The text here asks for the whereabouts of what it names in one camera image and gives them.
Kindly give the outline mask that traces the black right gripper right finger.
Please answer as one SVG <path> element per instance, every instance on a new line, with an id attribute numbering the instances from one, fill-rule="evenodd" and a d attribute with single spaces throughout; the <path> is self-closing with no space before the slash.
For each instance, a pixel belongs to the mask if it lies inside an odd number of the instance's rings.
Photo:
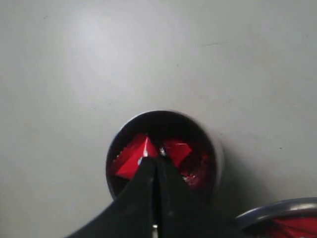
<path id="1" fill-rule="evenodd" d="M 159 238 L 245 238 L 231 221 L 190 190 L 168 159 L 155 159 L 155 217 Z"/>

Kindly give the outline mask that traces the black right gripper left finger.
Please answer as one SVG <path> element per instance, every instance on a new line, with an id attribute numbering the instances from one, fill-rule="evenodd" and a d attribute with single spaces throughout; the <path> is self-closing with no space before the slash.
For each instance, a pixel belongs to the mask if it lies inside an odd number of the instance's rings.
<path id="1" fill-rule="evenodd" d="M 151 238 L 156 165 L 145 158 L 120 195 L 70 238 Z"/>

